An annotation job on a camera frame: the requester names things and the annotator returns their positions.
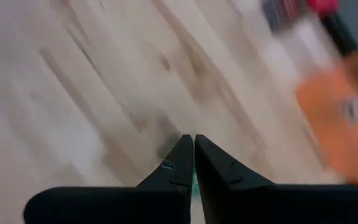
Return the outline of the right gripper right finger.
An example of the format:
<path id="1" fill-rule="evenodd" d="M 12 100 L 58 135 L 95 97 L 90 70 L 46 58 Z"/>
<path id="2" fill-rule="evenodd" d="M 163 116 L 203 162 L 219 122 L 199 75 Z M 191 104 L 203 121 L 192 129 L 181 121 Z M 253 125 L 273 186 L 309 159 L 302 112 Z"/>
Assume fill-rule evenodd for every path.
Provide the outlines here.
<path id="1" fill-rule="evenodd" d="M 206 223 L 358 223 L 358 185 L 276 184 L 195 137 Z"/>

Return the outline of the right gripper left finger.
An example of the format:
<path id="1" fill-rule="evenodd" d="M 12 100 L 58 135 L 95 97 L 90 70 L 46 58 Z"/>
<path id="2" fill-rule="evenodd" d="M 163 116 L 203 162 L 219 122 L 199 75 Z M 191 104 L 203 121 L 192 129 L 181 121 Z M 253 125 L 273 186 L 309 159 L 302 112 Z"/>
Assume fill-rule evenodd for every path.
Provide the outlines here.
<path id="1" fill-rule="evenodd" d="M 54 187 L 25 205 L 25 223 L 189 223 L 193 140 L 183 135 L 135 187 Z"/>

